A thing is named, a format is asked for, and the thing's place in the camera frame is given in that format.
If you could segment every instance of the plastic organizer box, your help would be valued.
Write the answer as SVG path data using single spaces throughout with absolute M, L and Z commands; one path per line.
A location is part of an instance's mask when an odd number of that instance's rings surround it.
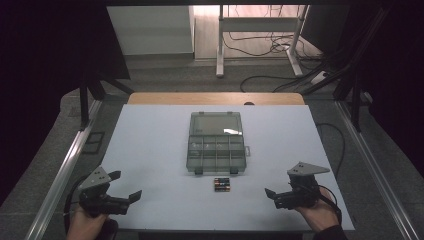
M 186 166 L 196 175 L 244 172 L 246 152 L 240 113 L 192 113 Z

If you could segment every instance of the battery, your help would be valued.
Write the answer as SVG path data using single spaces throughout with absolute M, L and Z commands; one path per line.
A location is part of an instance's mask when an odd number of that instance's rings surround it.
M 215 192 L 229 192 L 230 179 L 229 178 L 215 178 L 214 179 Z
M 230 190 L 231 190 L 230 186 L 215 187 L 215 192 L 229 192 Z

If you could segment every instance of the case lid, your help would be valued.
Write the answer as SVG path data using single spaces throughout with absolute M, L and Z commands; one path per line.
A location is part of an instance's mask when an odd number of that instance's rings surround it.
M 240 113 L 197 112 L 191 114 L 190 135 L 243 135 Z

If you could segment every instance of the black cable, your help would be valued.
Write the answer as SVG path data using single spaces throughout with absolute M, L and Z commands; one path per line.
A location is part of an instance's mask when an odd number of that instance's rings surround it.
M 323 139 L 323 137 L 322 137 L 322 127 L 318 128 L 318 135 L 319 135 L 319 138 L 321 139 L 321 142 L 322 142 L 322 139 Z
M 298 42 L 302 43 L 302 52 L 303 52 L 303 55 L 304 55 L 304 56 L 300 56 L 300 54 L 297 53 L 297 51 L 296 51 L 298 59 L 307 59 L 307 60 L 314 60 L 314 61 L 322 61 L 323 60 L 322 58 L 316 58 L 316 57 L 312 57 L 312 56 L 307 55 L 306 52 L 305 52 L 305 43 L 300 39 L 298 40 Z
M 367 20 L 364 21 L 364 24 L 356 31 L 356 33 L 350 38 L 350 40 L 336 52 L 331 54 L 331 58 L 328 58 L 329 65 L 338 66 L 340 64 L 344 65 L 347 60 L 351 59 L 353 51 L 356 51 L 356 45 L 361 37 L 369 29 L 369 22 L 372 20 L 372 16 L 369 16 Z
M 278 42 L 279 40 L 282 40 L 284 38 L 289 38 L 289 36 L 284 36 L 283 35 L 283 36 L 279 36 L 279 37 L 277 37 L 277 36 L 274 37 L 274 36 L 271 35 L 271 37 L 270 37 L 270 40 L 271 40 L 271 50 L 273 51 L 273 53 L 284 52 L 284 51 L 286 51 L 290 47 L 290 44 L 288 43 L 288 41 L 283 42 L 283 43 L 279 43 Z
M 238 7 L 238 5 L 236 5 L 236 8 L 234 9 L 234 11 L 236 11 L 237 16 L 240 16 L 240 14 L 239 14 L 239 13 L 238 13 L 238 11 L 237 11 L 237 7 Z
M 233 47 L 228 46 L 228 45 L 227 45 L 227 43 L 225 42 L 225 38 L 222 38 L 222 40 L 223 40 L 223 42 L 224 42 L 224 45 L 225 45 L 228 49 L 235 50 L 235 51 L 239 51 L 239 52 L 242 52 L 242 53 L 247 54 L 247 55 L 250 55 L 250 56 L 254 56 L 254 57 L 261 57 L 261 56 L 265 56 L 265 55 L 267 55 L 267 54 L 272 53 L 272 51 L 268 51 L 268 52 L 266 52 L 266 53 L 261 53 L 261 54 L 248 53 L 248 52 L 243 51 L 243 50 L 241 50 L 241 49 L 233 48 Z
M 85 175 L 85 176 L 80 177 L 74 183 L 74 185 L 72 185 L 72 188 L 69 191 L 68 196 L 66 197 L 65 206 L 63 208 L 63 222 L 65 224 L 65 233 L 66 234 L 68 234 L 68 229 L 69 229 L 69 226 L 71 224 L 70 210 L 71 210 L 71 204 L 72 204 L 72 197 L 74 196 L 74 192 L 77 189 L 77 187 L 81 184 L 82 181 L 84 181 L 85 179 L 87 179 L 88 176 L 89 175 Z
M 309 66 L 306 66 L 303 62 L 304 62 L 304 60 L 299 60 L 298 61 L 299 62 L 299 65 L 302 67 L 302 68 L 304 68 L 304 69 L 307 69 L 307 70 L 310 70 L 310 71 L 312 71 L 312 70 L 314 70 L 315 69 L 315 67 L 309 67 Z
M 318 186 L 318 187 L 325 188 L 327 191 L 329 191 L 329 192 L 331 193 L 331 195 L 333 195 L 334 203 L 335 203 L 336 205 L 339 205 L 339 204 L 337 203 L 336 195 L 334 195 L 333 191 L 331 191 L 328 187 L 325 187 L 325 186 L 322 186 L 322 185 L 317 185 L 317 186 Z
M 294 80 L 293 82 L 298 81 L 298 78 L 285 78 L 285 77 L 275 77 L 275 76 L 251 76 L 251 77 L 248 77 L 248 78 L 244 79 L 244 80 L 240 83 L 240 91 L 241 91 L 241 92 L 246 92 L 246 91 L 243 89 L 243 85 L 244 85 L 244 84 L 245 84 L 248 80 L 250 80 L 250 79 L 254 79 L 254 78 L 271 78 L 271 79 Z
M 317 67 L 315 67 L 313 70 L 311 70 L 309 73 L 307 73 L 306 75 L 303 75 L 302 77 L 299 78 L 299 83 L 302 82 L 303 80 L 308 79 L 310 76 L 312 76 L 313 74 L 316 74 L 317 72 L 320 72 L 324 69 L 324 67 L 326 66 L 325 63 L 321 63 L 320 65 L 318 65 Z M 282 84 L 278 87 L 276 87 L 272 92 L 275 93 L 279 90 L 282 89 L 286 89 L 288 87 L 294 86 L 292 84 Z
M 321 192 L 316 193 L 312 189 L 309 189 L 309 188 L 305 187 L 302 184 L 298 184 L 298 183 L 290 183 L 290 184 L 293 184 L 296 187 L 300 187 L 303 190 L 308 191 L 309 193 L 313 194 L 315 197 L 321 199 L 323 202 L 325 202 L 328 205 L 330 205 L 330 207 L 333 208 L 334 212 L 336 213 L 337 219 L 339 220 L 339 224 L 342 225 L 342 210 L 340 210 L 340 208 L 337 206 L 337 204 L 334 203 L 331 199 L 328 199 L 326 196 L 322 195 Z M 324 188 L 327 189 L 327 190 L 329 190 L 330 193 L 333 194 L 334 201 L 337 202 L 337 198 L 334 195 L 334 193 L 330 189 L 328 189 L 326 187 L 324 187 Z
M 283 6 L 284 5 L 280 5 L 280 11 L 278 12 L 278 16 L 277 17 L 281 17 L 281 12 L 283 11 Z
M 299 79 L 298 79 L 298 80 L 296 80 L 296 81 L 281 84 L 280 86 L 276 87 L 276 88 L 272 91 L 272 93 L 276 93 L 276 92 L 280 91 L 281 89 L 286 89 L 286 88 L 289 88 L 289 87 L 293 87 L 293 86 L 295 86 L 296 84 L 299 84 L 300 82 L 302 82 L 303 80 L 304 80 L 303 78 L 299 78 Z
M 333 125 L 331 123 L 317 123 L 317 124 L 315 124 L 315 126 L 317 126 L 317 127 L 321 127 L 321 126 L 332 127 L 333 129 L 335 129 L 340 134 L 340 136 L 342 138 L 342 153 L 341 153 L 341 156 L 340 156 L 339 164 L 336 167 L 336 171 L 334 171 L 334 177 L 337 180 L 337 178 L 339 176 L 340 167 L 342 166 L 342 163 L 344 161 L 345 149 L 346 149 L 346 140 L 345 140 L 345 137 L 343 135 L 343 132 L 338 127 L 336 127 L 335 125 Z
M 275 36 L 275 37 L 283 39 L 283 38 L 293 37 L 293 35 L 281 35 L 281 36 Z M 231 38 L 231 40 L 239 41 L 239 40 L 252 40 L 252 39 L 262 39 L 262 38 L 267 39 L 267 38 L 270 38 L 270 37 L 268 37 L 268 36 L 255 36 L 255 37 L 233 38 L 230 34 L 230 38 Z
M 271 17 L 271 5 L 268 5 L 268 7 L 266 8 L 266 13 L 265 13 L 264 17 L 266 17 L 266 15 L 268 15 L 268 13 L 269 13 L 269 16 Z
M 270 6 L 268 6 L 267 7 L 267 12 L 266 12 L 266 14 L 265 14 L 265 16 L 264 17 L 266 17 L 266 15 L 268 15 L 268 12 L 270 13 L 270 17 L 272 17 L 271 16 L 271 11 L 272 10 L 279 10 L 279 13 L 278 13 L 278 17 L 281 15 L 281 11 L 282 11 L 282 8 L 283 8 L 283 5 L 280 5 L 280 7 L 279 8 L 277 8 L 277 9 L 272 9 L 272 5 L 270 5 Z M 228 8 L 227 8 L 227 16 L 228 17 L 230 17 L 230 6 L 228 5 Z M 235 11 L 236 11 L 236 13 L 237 13 L 237 16 L 239 17 L 240 15 L 239 15 L 239 13 L 238 13 L 238 11 L 237 11 L 237 5 L 236 5 L 236 8 L 235 8 Z M 270 40 L 272 41 L 272 46 L 270 47 L 270 49 L 271 49 L 271 52 L 273 52 L 273 53 L 279 53 L 279 52 L 281 52 L 282 50 L 278 50 L 278 51 L 275 51 L 275 49 L 277 48 L 277 47 L 279 47 L 279 46 L 281 46 L 281 45 L 287 45 L 286 43 L 284 43 L 284 44 L 279 44 L 279 43 L 276 43 L 275 41 L 274 41 L 274 33 L 273 32 L 271 32 L 271 33 L 268 33 L 267 34 L 267 36 L 265 36 L 265 37 L 245 37 L 245 38 L 233 38 L 233 36 L 231 35 L 231 32 L 228 32 L 228 34 L 229 34 L 229 36 L 230 36 L 230 38 L 232 39 L 232 40 L 234 40 L 234 41 L 237 41 L 237 40 L 250 40 L 250 39 L 258 39 L 258 38 L 265 38 L 265 39 L 267 39 L 267 38 L 269 38 L 268 37 L 268 34 L 271 34 L 271 37 L 270 37 Z M 288 37 L 290 37 L 289 35 L 287 35 L 287 36 L 284 36 L 284 35 L 282 35 L 282 36 L 276 36 L 276 40 L 280 40 L 281 38 L 288 38 Z

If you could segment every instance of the white table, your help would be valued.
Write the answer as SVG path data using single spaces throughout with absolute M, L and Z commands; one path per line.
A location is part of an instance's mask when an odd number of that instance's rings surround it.
M 214 191 L 216 175 L 185 167 L 190 116 L 199 111 L 241 114 L 251 156 L 244 173 L 229 176 L 230 192 Z M 299 161 L 330 168 L 308 106 L 125 105 L 102 166 L 122 171 L 111 196 L 143 190 L 127 215 L 113 217 L 121 229 L 306 232 L 299 213 L 276 209 L 264 191 L 291 191 L 287 170 Z M 353 230 L 333 173 L 316 179 L 335 193 L 342 226 Z

